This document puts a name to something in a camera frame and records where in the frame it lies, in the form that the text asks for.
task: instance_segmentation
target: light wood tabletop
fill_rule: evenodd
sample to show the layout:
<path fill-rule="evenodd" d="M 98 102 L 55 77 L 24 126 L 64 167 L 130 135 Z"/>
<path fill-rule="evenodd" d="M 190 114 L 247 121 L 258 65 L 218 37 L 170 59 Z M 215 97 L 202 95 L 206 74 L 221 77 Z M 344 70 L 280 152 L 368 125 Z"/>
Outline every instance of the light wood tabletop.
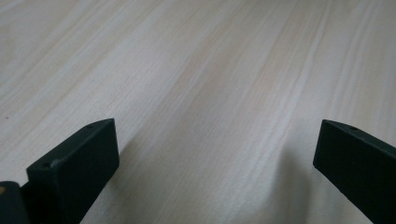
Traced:
<path fill-rule="evenodd" d="M 312 160 L 333 119 L 396 146 L 396 1 L 0 2 L 0 180 L 114 118 L 82 223 L 370 223 Z"/>

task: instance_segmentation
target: wood grain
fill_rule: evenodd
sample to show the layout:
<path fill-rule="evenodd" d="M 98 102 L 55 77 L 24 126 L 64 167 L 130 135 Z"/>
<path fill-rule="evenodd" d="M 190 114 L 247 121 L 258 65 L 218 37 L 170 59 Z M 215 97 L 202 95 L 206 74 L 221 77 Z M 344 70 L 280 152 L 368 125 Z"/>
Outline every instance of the wood grain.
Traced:
<path fill-rule="evenodd" d="M 322 119 L 396 145 L 396 2 L 0 3 L 0 179 L 115 118 L 82 223 L 370 223 L 313 168 Z"/>

